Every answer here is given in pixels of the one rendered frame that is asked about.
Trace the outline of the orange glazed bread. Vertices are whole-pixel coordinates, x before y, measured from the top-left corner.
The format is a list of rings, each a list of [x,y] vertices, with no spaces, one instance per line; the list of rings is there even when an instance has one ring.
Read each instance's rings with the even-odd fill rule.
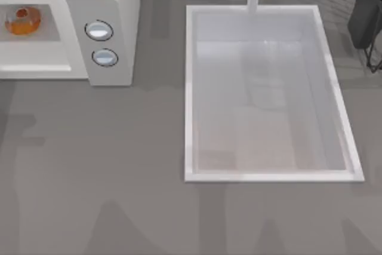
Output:
[[[41,24],[41,11],[31,6],[10,7],[5,12],[4,25],[13,35],[25,36],[36,32]]]

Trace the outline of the pale microwave oven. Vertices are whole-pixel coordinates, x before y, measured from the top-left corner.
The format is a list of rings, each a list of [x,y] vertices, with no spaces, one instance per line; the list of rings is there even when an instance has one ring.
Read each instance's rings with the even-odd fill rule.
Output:
[[[39,29],[25,36],[4,25],[10,7],[41,11]],[[86,79],[93,86],[129,86],[133,81],[140,0],[0,0],[0,79]],[[96,20],[113,27],[107,41],[90,39],[84,27]],[[119,61],[101,67],[91,58],[113,50]]]

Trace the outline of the large microwave knob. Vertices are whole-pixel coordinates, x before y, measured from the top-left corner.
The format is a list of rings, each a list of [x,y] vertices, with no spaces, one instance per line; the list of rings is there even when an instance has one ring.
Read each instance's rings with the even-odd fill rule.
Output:
[[[113,36],[113,27],[102,20],[87,23],[84,31],[94,41],[107,41]]]

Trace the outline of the small microwave knob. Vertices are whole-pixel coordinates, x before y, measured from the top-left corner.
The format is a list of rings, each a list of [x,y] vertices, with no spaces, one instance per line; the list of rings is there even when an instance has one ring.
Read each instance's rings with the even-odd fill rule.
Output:
[[[119,61],[118,55],[113,50],[107,48],[93,51],[91,58],[95,64],[101,67],[112,67]]]

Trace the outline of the white sink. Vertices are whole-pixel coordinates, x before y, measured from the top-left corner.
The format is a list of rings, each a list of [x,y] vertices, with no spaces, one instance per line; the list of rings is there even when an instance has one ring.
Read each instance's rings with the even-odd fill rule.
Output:
[[[186,182],[363,182],[315,5],[186,8]]]

